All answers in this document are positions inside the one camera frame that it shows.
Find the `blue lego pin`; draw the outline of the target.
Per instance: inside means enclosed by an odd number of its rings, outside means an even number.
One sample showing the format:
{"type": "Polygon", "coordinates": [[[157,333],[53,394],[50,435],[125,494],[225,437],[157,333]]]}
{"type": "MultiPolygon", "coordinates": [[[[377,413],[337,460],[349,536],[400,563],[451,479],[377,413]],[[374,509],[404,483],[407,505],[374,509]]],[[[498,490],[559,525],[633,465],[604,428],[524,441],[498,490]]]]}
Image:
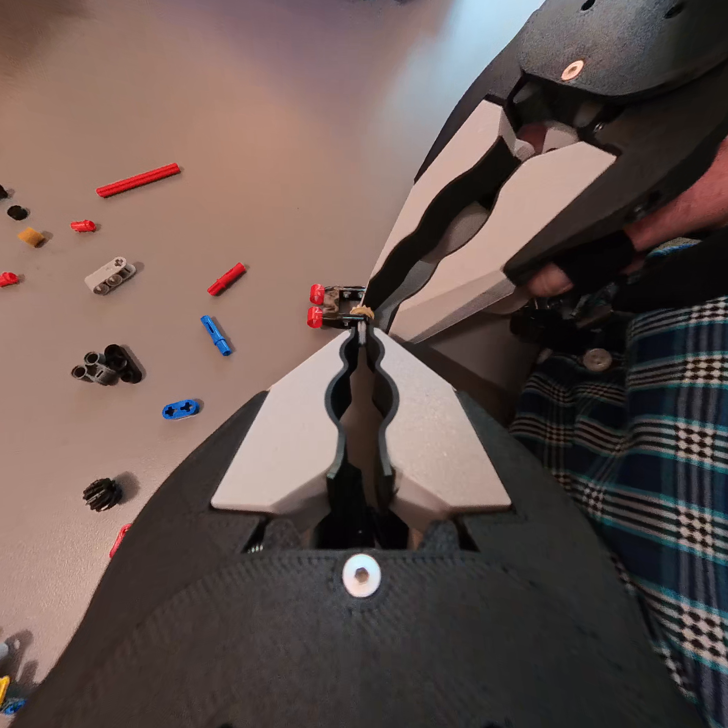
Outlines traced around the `blue lego pin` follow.
{"type": "Polygon", "coordinates": [[[223,357],[229,357],[232,354],[232,348],[215,320],[209,315],[203,315],[201,316],[200,321],[216,350],[218,350],[223,357]]]}

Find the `black grey lego connector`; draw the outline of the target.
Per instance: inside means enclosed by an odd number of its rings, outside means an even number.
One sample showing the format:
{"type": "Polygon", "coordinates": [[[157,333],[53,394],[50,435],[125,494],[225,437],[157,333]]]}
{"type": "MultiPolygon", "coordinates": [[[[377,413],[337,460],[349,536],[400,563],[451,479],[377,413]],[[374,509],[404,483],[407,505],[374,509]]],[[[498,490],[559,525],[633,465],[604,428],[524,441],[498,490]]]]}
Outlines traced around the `black grey lego connector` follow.
{"type": "Polygon", "coordinates": [[[129,347],[109,344],[103,351],[88,351],[81,363],[72,367],[71,377],[76,381],[111,386],[119,381],[139,384],[144,371],[129,347]]]}

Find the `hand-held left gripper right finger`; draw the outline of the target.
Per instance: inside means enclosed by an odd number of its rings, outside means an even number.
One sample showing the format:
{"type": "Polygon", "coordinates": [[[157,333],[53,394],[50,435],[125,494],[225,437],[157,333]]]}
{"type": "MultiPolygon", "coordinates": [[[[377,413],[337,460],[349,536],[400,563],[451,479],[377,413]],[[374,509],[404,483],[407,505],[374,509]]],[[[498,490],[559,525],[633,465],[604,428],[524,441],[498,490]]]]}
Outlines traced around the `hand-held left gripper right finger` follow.
{"type": "Polygon", "coordinates": [[[504,513],[509,497],[457,391],[403,345],[369,329],[377,434],[377,505],[409,529],[504,513]]]}

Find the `black lego frame piece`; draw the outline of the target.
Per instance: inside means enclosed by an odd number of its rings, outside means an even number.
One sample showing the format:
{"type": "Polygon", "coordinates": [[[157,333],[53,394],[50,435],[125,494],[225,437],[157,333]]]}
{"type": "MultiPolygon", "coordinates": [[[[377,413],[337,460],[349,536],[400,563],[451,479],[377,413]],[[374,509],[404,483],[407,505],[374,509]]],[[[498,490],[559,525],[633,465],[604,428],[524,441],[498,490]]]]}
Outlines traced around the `black lego frame piece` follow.
{"type": "Polygon", "coordinates": [[[319,305],[323,312],[323,328],[351,329],[369,316],[355,313],[362,305],[365,286],[328,286],[324,289],[323,303],[319,305]]]}

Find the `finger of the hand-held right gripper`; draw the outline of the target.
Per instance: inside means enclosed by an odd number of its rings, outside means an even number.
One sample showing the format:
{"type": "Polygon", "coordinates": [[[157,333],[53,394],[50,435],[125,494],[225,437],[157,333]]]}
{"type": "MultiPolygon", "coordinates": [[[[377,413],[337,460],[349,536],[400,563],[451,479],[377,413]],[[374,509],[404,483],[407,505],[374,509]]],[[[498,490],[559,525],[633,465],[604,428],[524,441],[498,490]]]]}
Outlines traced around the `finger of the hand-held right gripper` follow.
{"type": "Polygon", "coordinates": [[[406,284],[407,296],[386,304],[377,326],[392,338],[418,343],[491,306],[513,311],[525,299],[505,275],[506,263],[615,160],[579,141],[524,162],[478,231],[449,251],[418,290],[406,284]]]}
{"type": "Polygon", "coordinates": [[[370,275],[363,303],[381,306],[469,205],[492,199],[521,164],[504,110],[482,101],[414,183],[370,275]]]}

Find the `black badge reel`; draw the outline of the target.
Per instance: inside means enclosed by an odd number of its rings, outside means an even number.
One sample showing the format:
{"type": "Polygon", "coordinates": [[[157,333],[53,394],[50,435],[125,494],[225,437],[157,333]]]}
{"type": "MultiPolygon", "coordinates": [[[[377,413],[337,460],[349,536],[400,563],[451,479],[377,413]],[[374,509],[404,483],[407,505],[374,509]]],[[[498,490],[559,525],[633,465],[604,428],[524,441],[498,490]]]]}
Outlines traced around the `black badge reel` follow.
{"type": "Polygon", "coordinates": [[[622,350],[630,317],[612,309],[621,282],[618,279],[590,294],[532,297],[510,315],[509,330],[523,343],[558,353],[622,350]]]}

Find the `black lego gear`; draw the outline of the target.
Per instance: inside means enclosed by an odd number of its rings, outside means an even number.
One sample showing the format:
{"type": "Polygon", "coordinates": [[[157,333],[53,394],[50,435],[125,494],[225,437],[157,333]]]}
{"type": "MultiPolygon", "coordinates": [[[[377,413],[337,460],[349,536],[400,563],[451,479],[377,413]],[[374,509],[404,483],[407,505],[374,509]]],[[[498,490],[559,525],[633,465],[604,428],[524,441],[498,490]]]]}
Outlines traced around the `black lego gear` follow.
{"type": "Polygon", "coordinates": [[[117,480],[100,478],[84,489],[82,498],[91,511],[100,513],[118,505],[123,495],[123,488],[117,480]]]}

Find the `lego car chassis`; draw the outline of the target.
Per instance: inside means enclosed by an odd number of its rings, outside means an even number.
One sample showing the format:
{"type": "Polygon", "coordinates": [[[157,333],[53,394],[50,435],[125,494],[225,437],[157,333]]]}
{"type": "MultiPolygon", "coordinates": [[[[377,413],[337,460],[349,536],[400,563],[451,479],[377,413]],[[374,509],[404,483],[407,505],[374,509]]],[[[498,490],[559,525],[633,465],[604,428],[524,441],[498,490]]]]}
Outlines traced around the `lego car chassis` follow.
{"type": "Polygon", "coordinates": [[[10,722],[27,703],[28,689],[23,686],[21,670],[23,662],[23,639],[11,635],[1,644],[1,716],[10,722]]]}

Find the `person's right hand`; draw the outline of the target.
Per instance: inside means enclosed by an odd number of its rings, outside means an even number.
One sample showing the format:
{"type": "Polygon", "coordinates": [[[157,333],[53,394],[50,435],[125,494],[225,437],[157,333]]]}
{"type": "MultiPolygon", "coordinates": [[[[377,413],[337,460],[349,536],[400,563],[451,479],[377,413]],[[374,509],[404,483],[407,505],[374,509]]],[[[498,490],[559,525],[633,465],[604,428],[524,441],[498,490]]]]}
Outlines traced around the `person's right hand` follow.
{"type": "Polygon", "coordinates": [[[606,262],[593,255],[589,271],[586,267],[567,271],[565,261],[550,263],[529,281],[526,290],[534,297],[551,297],[579,287],[594,289],[620,272],[640,267],[646,253],[658,245],[699,230],[717,229],[726,224],[726,216],[726,176],[705,175],[668,205],[628,225],[624,236],[630,248],[616,260],[606,262]]]}

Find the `light grey lego liftarm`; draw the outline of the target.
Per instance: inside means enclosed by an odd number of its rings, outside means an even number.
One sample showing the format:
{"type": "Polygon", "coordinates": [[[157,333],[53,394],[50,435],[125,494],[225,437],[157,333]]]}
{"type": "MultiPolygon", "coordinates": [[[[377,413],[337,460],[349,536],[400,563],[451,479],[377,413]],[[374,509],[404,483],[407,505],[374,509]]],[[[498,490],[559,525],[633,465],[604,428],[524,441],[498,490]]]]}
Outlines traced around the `light grey lego liftarm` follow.
{"type": "Polygon", "coordinates": [[[105,296],[131,279],[137,268],[124,257],[117,256],[85,278],[86,287],[95,295],[105,296]]]}

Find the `long red lego axle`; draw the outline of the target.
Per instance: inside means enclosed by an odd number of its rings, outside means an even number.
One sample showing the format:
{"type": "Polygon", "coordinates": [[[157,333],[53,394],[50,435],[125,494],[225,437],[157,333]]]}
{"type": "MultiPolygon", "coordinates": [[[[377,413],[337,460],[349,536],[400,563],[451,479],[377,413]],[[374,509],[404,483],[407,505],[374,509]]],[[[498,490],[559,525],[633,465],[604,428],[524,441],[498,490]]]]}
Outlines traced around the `long red lego axle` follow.
{"type": "Polygon", "coordinates": [[[154,168],[143,173],[139,173],[131,177],[126,177],[121,180],[114,181],[113,183],[97,187],[95,192],[96,195],[100,198],[107,199],[180,174],[181,168],[179,164],[173,162],[159,168],[154,168]]]}

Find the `blue plaid shirt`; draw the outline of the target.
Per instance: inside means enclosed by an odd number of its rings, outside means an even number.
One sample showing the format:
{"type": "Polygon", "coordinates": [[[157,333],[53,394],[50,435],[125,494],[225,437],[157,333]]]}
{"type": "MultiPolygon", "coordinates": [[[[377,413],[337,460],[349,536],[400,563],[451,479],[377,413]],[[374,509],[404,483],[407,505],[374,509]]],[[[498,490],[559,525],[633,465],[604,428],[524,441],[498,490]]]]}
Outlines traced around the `blue plaid shirt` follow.
{"type": "Polygon", "coordinates": [[[650,257],[614,365],[551,354],[510,432],[612,553],[650,639],[708,726],[727,723],[726,228],[650,257]]]}

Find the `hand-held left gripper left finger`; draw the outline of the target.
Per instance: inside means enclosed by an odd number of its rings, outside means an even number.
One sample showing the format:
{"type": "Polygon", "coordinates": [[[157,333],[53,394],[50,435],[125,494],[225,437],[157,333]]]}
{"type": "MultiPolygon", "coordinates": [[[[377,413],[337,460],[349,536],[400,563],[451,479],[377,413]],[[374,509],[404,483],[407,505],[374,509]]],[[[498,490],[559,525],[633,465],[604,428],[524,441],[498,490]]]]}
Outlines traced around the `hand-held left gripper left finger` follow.
{"type": "Polygon", "coordinates": [[[345,331],[270,387],[211,499],[216,510],[323,523],[324,548],[365,544],[365,495],[341,423],[359,335],[345,331]]]}

